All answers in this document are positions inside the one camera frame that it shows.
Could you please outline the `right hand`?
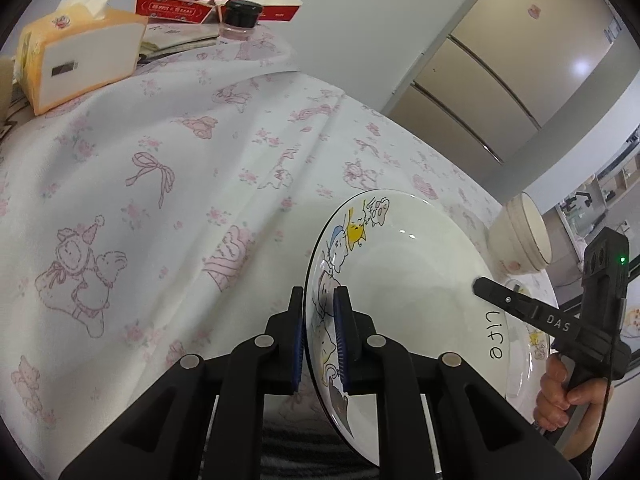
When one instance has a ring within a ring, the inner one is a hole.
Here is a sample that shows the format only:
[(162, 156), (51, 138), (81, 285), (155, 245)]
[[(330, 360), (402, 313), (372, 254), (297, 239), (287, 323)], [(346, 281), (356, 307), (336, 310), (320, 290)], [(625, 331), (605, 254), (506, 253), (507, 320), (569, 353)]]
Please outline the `right hand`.
[(534, 419), (542, 429), (553, 432), (567, 426), (570, 408), (587, 408), (584, 418), (562, 451), (567, 460), (574, 460), (592, 447), (603, 420), (605, 405), (611, 400), (614, 389), (605, 379), (596, 378), (567, 391), (563, 387), (567, 377), (568, 370), (558, 356), (549, 356), (546, 371), (540, 380)]

